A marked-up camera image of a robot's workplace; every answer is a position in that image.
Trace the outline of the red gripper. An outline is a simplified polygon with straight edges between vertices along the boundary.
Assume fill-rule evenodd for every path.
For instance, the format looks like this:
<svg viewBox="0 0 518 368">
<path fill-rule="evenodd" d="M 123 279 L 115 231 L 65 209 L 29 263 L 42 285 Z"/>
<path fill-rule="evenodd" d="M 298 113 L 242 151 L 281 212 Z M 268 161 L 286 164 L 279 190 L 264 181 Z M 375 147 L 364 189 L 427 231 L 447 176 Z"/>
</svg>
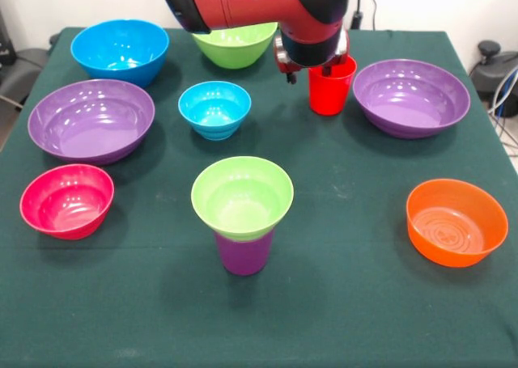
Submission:
<svg viewBox="0 0 518 368">
<path fill-rule="evenodd" d="M 332 66 L 344 64 L 349 56 L 350 41 L 346 30 L 339 30 L 327 40 L 303 44 L 292 40 L 284 32 L 274 38 L 274 56 L 287 82 L 296 84 L 295 72 L 322 67 L 324 77 L 330 77 Z"/>
</svg>

